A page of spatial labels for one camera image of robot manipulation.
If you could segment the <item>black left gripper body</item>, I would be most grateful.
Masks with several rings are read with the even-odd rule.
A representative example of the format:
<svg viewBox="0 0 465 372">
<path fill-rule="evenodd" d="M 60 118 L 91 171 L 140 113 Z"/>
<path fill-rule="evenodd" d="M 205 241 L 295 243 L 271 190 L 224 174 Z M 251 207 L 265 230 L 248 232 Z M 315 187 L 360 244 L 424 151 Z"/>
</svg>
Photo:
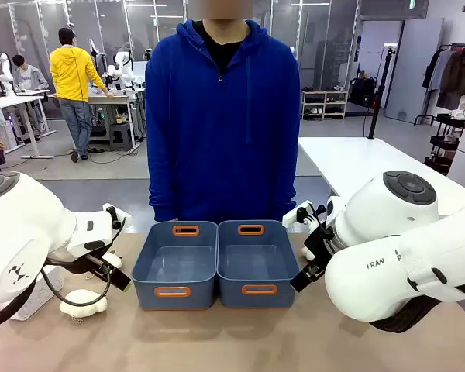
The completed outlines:
<svg viewBox="0 0 465 372">
<path fill-rule="evenodd" d="M 88 271 L 94 275 L 105 276 L 106 271 L 119 268 L 119 257 L 115 253 L 105 253 L 101 257 L 87 255 L 86 258 L 90 263 Z"/>
</svg>

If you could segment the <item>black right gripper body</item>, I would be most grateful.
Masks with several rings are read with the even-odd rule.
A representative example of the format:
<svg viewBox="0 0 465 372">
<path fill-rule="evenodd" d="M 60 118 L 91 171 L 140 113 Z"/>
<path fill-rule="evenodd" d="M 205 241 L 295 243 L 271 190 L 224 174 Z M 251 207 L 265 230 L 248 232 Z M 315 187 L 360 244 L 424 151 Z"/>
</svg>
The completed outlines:
<svg viewBox="0 0 465 372">
<path fill-rule="evenodd" d="M 326 267 L 334 250 L 330 246 L 334 233 L 331 228 L 317 228 L 304 241 L 302 255 L 317 267 Z"/>
</svg>

